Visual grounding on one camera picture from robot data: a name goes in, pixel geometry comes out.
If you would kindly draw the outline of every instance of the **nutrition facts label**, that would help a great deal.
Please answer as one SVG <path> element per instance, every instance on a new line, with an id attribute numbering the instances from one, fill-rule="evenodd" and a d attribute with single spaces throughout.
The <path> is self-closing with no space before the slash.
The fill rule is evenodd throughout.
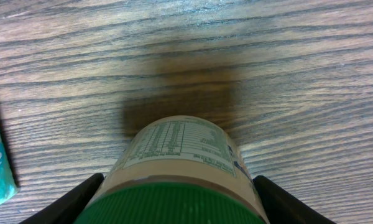
<path id="1" fill-rule="evenodd" d="M 203 162 L 235 176 L 223 131 L 199 119 L 166 121 L 147 128 L 132 147 L 123 169 L 156 159 Z"/>

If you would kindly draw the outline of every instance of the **green lid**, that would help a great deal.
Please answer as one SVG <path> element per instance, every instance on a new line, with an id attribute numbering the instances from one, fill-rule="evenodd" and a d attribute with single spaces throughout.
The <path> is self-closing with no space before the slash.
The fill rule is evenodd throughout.
<path id="1" fill-rule="evenodd" d="M 264 224 L 243 204 L 197 185 L 160 182 L 119 190 L 95 201 L 75 224 Z"/>

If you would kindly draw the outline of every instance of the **black object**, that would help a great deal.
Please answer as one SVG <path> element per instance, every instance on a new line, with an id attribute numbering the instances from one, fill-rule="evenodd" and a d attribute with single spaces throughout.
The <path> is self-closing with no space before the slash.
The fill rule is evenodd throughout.
<path id="1" fill-rule="evenodd" d="M 21 224 L 71 224 L 83 211 L 104 180 L 103 174 L 94 174 L 79 186 L 56 200 L 47 208 L 24 220 Z M 262 205 L 271 224 L 335 224 L 299 199 L 287 193 L 268 178 L 259 175 L 253 179 Z"/>
<path id="2" fill-rule="evenodd" d="M 93 197 L 104 180 L 103 174 L 93 174 L 54 203 L 21 224 L 68 224 L 73 223 Z"/>
<path id="3" fill-rule="evenodd" d="M 263 175 L 253 183 L 271 224 L 334 224 Z"/>

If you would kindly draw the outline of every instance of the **can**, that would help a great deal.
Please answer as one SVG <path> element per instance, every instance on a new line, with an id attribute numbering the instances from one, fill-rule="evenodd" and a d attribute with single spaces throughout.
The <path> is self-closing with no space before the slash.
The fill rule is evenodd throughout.
<path id="1" fill-rule="evenodd" d="M 193 116 L 141 130 L 76 221 L 118 222 L 269 223 L 238 147 Z"/>

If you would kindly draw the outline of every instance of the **wood grain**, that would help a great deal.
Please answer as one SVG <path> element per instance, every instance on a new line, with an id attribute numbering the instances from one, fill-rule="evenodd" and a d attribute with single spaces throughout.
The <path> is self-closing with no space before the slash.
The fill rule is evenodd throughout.
<path id="1" fill-rule="evenodd" d="M 373 223 L 373 0 L 0 0 L 18 223 L 156 119 L 208 119 L 337 223 Z"/>

